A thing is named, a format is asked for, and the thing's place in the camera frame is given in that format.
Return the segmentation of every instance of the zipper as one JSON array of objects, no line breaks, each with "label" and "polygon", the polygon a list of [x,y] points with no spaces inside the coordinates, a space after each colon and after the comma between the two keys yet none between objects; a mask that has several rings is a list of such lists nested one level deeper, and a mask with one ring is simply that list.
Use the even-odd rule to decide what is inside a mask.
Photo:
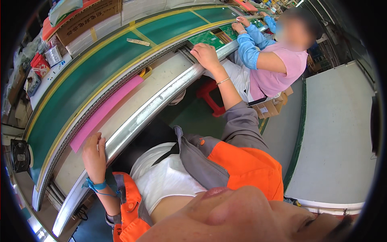
[{"label": "zipper", "polygon": [[[191,143],[189,143],[188,142],[188,144],[190,145],[190,146],[192,146],[192,147],[194,147],[196,150],[198,150],[199,152],[200,152],[200,154],[202,154],[202,156],[207,160],[207,161],[209,161],[210,163],[212,163],[212,164],[215,164],[216,166],[218,166],[218,167],[220,167],[220,168],[222,168],[225,172],[227,172],[227,170],[223,167],[223,166],[221,166],[221,165],[219,165],[219,164],[217,164],[217,163],[215,163],[215,162],[213,162],[213,161],[211,161],[211,160],[209,160],[204,154],[203,154],[203,152],[199,149],[199,148],[197,148],[196,146],[194,146],[193,144],[191,144]],[[185,165],[184,165],[184,163],[182,162],[182,164],[183,164],[183,167],[184,167],[184,169],[185,169],[185,171],[195,180],[195,181],[197,181],[197,183],[199,183],[202,187],[204,187],[205,189],[207,189],[207,190],[209,190],[209,188],[208,187],[206,187],[204,184],[202,184],[200,181],[198,181],[188,170],[187,170],[187,168],[185,167]]]}]

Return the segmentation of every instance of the green conveyor belt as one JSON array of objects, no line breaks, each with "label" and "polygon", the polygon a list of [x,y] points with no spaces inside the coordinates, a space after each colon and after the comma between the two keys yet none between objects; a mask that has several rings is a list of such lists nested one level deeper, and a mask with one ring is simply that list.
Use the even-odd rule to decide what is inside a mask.
[{"label": "green conveyor belt", "polygon": [[[236,13],[227,7],[201,9],[196,12],[211,23],[236,18]],[[205,20],[194,13],[184,12],[155,20],[137,30],[154,43],[160,44],[206,24],[208,23]],[[68,120],[74,118],[75,112],[113,74],[118,73],[136,57],[151,49],[151,47],[129,43],[126,38],[139,39],[134,33],[129,32],[104,46],[75,69],[43,107],[28,137],[34,156],[31,176],[35,183],[38,181],[42,165],[52,144]]]}]

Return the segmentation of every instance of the worker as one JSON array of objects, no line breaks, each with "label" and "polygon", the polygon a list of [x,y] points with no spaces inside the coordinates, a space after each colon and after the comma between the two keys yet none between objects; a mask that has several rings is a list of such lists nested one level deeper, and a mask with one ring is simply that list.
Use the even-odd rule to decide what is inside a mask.
[{"label": "worker", "polygon": [[272,32],[273,34],[269,34],[269,33],[263,33],[264,37],[266,39],[271,39],[271,40],[275,40],[275,34],[276,34],[276,21],[278,20],[278,17],[275,17],[275,20],[272,19],[267,13],[265,12],[259,12],[260,15],[262,15],[264,17],[264,21],[265,23],[267,24],[267,26],[269,27],[269,30],[270,32]]},{"label": "worker", "polygon": [[[196,44],[191,54],[219,86],[227,120],[221,140],[183,135],[175,126],[174,142],[160,140],[130,175],[113,173],[120,198],[105,181],[106,139],[96,133],[86,140],[87,185],[106,209],[114,241],[318,241],[343,227],[332,215],[315,218],[283,201],[281,165],[268,154],[256,111],[242,101],[213,46]],[[143,142],[158,134],[148,135]]]},{"label": "worker", "polygon": [[[237,19],[239,23],[233,23],[232,28],[239,34],[238,51],[231,55],[232,61],[221,63],[243,101],[274,98],[302,75],[306,50],[321,37],[323,29],[303,8],[288,9],[280,15],[276,24],[278,42],[266,39],[245,17]],[[208,71],[205,75],[213,77]]]}]

